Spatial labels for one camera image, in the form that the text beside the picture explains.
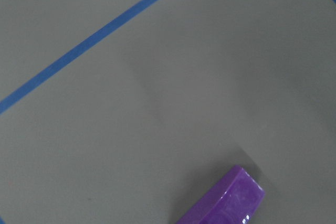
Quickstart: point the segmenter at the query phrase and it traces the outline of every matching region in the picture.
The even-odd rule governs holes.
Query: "gray floor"
[[[139,0],[0,0],[0,100]],[[6,224],[174,223],[233,164],[250,223],[333,223],[336,5],[160,0],[0,116]]]

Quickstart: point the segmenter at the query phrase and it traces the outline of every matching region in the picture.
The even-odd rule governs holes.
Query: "purple cuboid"
[[[240,166],[234,166],[176,224],[246,224],[265,195]]]

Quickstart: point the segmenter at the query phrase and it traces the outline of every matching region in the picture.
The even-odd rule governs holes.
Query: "gray surface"
[[[0,0],[5,97],[138,0]],[[6,224],[174,223],[233,164],[250,223],[332,223],[332,0],[161,0],[0,116]]]

